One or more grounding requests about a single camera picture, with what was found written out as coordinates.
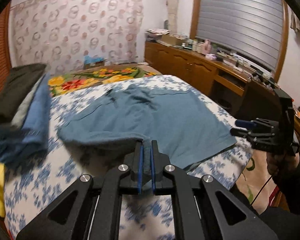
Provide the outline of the person's right hand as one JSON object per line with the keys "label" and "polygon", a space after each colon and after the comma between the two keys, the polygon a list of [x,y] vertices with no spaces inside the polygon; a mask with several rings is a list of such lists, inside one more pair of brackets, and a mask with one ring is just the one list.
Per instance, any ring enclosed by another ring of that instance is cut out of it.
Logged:
{"label": "person's right hand", "polygon": [[275,176],[280,172],[293,171],[297,168],[300,162],[300,154],[290,155],[275,155],[267,152],[267,170],[271,176]]}

